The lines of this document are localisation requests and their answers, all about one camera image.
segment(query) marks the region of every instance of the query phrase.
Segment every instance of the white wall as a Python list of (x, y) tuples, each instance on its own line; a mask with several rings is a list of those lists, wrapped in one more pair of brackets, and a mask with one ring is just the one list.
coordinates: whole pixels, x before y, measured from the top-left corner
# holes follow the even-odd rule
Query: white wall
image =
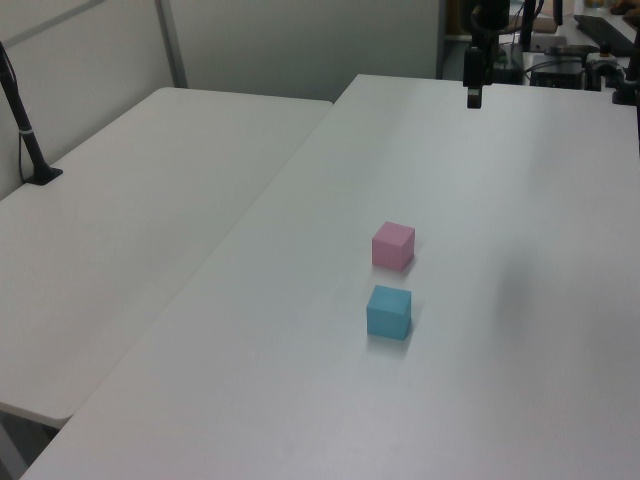
[[(106, 0), (7, 54), (48, 163), (154, 90), (173, 85), (151, 0)], [(0, 97), (1, 199), (20, 181), (18, 130), (4, 94)], [(30, 167), (24, 148), (23, 165)]]
[(166, 0), (190, 88), (335, 101), (358, 73), (434, 78), (440, 0)]

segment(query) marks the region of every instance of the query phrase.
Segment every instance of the black device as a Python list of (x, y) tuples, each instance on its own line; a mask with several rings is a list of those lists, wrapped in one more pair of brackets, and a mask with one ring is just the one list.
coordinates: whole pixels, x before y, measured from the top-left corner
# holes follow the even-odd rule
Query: black device
[(54, 178), (60, 176), (62, 170), (52, 168), (44, 161), (42, 152), (40, 151), (40, 145), (38, 145), (38, 141), (36, 140), (36, 134), (33, 133), (31, 122), (29, 121), (27, 112), (22, 104), (22, 99), (20, 98), (20, 93), (18, 92), (18, 82), (15, 73), (2, 42), (0, 42), (0, 83), (2, 83), (2, 89), (7, 96), (9, 107), (11, 107), (13, 116), (18, 124), (20, 137), (24, 140), (24, 144), (31, 157), (31, 162), (33, 163), (33, 176), (27, 178), (25, 183), (46, 185)]
[[(461, 0), (460, 23), (471, 32), (471, 45), (465, 51), (463, 85), (467, 87), (467, 107), (482, 106), (482, 88), (493, 82), (522, 82), (522, 51), (531, 42), (533, 21), (544, 0), (525, 0), (521, 25), (509, 25), (509, 0)], [(500, 35), (520, 32), (517, 48), (501, 48)]]
[(556, 25), (562, 25), (562, 2), (563, 0), (553, 0), (553, 21)]
[(640, 26), (640, 15), (630, 15), (627, 17), (622, 17), (624, 23), (633, 28), (636, 32), (638, 31), (638, 27)]
[(582, 90), (583, 71), (584, 68), (578, 60), (574, 62), (559, 61), (557, 64), (549, 65), (549, 57), (540, 55), (533, 62), (530, 85), (533, 87)]
[(574, 15), (573, 18), (578, 22), (578, 28), (600, 47), (610, 45), (611, 53), (616, 57), (631, 56), (633, 43), (604, 18), (589, 15)]

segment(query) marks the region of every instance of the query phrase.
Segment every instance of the pink cube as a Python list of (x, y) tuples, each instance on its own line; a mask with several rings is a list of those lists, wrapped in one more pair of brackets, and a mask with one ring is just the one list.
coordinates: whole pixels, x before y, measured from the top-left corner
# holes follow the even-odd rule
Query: pink cube
[(384, 222), (372, 240), (374, 265), (401, 272), (413, 258), (416, 229)]

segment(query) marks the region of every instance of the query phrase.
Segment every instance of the table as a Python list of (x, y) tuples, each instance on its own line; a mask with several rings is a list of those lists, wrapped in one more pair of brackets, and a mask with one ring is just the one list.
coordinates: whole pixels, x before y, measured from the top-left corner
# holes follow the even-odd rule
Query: table
[(0, 410), (62, 426), (330, 107), (162, 89), (0, 202)]
[[(25, 480), (635, 478), (635, 110), (465, 106), (357, 77)], [(371, 266), (385, 220), (403, 273)], [(413, 292), (404, 343), (366, 335), (376, 284)]]

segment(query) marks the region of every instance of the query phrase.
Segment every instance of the cable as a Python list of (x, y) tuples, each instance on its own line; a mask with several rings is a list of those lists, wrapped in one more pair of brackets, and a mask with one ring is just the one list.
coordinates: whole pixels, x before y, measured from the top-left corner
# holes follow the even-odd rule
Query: cable
[[(520, 5), (520, 8), (518, 9), (518, 11), (516, 12), (516, 17), (515, 17), (515, 21), (513, 22), (514, 26), (518, 26), (518, 20), (520, 19), (520, 14), (522, 13), (522, 10), (524, 10), (524, 2), (522, 2), (522, 5)], [(515, 45), (516, 43), (516, 32), (513, 32), (513, 36), (511, 37), (511, 45)]]
[(532, 67), (527, 68), (522, 73), (527, 74), (529, 72), (533, 72), (534, 70), (538, 70), (540, 68), (552, 67), (554, 65), (562, 65), (563, 63), (579, 63), (582, 65), (580, 60), (550, 60), (548, 62), (538, 63)]
[(22, 174), (22, 135), (18, 132), (18, 172), (20, 172), (20, 181), (24, 184), (24, 175)]
[(7, 65), (9, 65), (9, 70), (11, 71), (11, 78), (13, 79), (13, 83), (15, 84), (16, 90), (17, 90), (18, 89), (18, 77), (16, 77), (16, 72), (13, 69), (13, 65), (11, 63), (11, 59), (9, 58), (9, 55), (7, 55), (7, 52), (4, 49), (4, 47), (2, 47), (2, 56), (7, 61)]

